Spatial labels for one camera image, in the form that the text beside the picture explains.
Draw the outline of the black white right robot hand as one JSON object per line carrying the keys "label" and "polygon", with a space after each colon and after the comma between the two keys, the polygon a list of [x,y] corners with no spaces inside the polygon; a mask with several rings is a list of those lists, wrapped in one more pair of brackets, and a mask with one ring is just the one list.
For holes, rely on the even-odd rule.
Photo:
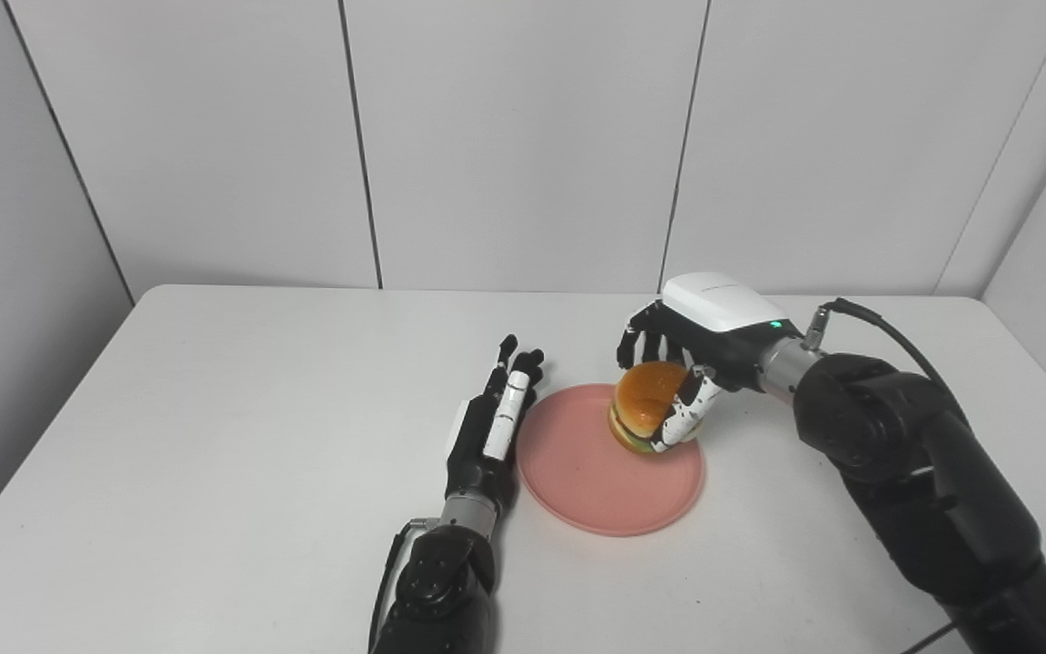
{"label": "black white right robot hand", "polygon": [[665,281],[654,301],[627,319],[618,367],[672,373],[665,401],[616,397],[610,428],[628,450],[660,454],[692,441],[719,394],[750,390],[792,402],[824,352],[809,346],[784,311],[721,273]]}

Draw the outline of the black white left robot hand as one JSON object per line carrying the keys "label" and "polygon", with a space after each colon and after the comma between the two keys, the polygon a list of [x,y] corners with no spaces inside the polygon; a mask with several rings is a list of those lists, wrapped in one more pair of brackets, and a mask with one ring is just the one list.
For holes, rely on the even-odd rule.
{"label": "black white left robot hand", "polygon": [[498,514],[514,505],[518,434],[535,406],[544,360],[541,349],[520,349],[515,334],[499,344],[497,364],[481,394],[469,399],[460,415],[447,458],[445,497],[478,494]]}

